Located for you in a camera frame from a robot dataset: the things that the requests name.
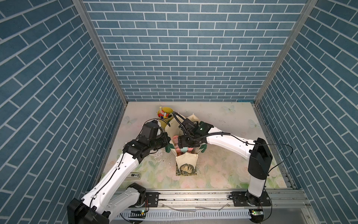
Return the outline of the pink hourglass front lowest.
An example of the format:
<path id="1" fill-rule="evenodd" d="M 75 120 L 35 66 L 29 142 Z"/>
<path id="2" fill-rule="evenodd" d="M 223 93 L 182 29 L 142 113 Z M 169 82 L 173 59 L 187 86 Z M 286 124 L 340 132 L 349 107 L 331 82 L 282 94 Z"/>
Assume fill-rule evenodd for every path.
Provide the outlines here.
<path id="1" fill-rule="evenodd" d="M 175 135 L 175 136 L 172 137 L 172 142 L 173 142 L 174 148 L 180 148 L 179 147 L 179 136 L 178 135 Z"/>

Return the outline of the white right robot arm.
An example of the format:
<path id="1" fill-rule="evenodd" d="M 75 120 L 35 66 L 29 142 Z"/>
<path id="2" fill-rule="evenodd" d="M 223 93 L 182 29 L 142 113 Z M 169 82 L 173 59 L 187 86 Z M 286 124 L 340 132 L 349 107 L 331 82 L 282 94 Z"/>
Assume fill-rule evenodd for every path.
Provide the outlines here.
<path id="1" fill-rule="evenodd" d="M 202 144 L 216 145 L 248 160 L 250 181 L 247 197 L 258 199 L 262 196 L 273 160 L 269 146 L 264 139 L 239 138 L 206 122 L 194 122 L 189 119 L 179 121 L 179 129 L 183 131 L 183 135 L 178 137 L 180 148 L 199 147 Z"/>

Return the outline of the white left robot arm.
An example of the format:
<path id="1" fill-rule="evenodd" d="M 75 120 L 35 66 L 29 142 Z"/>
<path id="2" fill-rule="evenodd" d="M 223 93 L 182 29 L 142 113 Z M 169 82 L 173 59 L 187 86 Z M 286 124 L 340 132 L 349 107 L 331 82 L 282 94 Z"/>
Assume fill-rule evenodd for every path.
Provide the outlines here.
<path id="1" fill-rule="evenodd" d="M 170 137 L 162 133 L 153 138 L 139 137 L 125 144 L 123 153 L 100 182 L 81 199 L 72 199 L 67 206 L 70 224 L 108 224 L 131 206 L 146 206 L 146 189 L 137 183 L 125 192 L 114 194 L 126 177 L 152 150 L 169 145 Z"/>

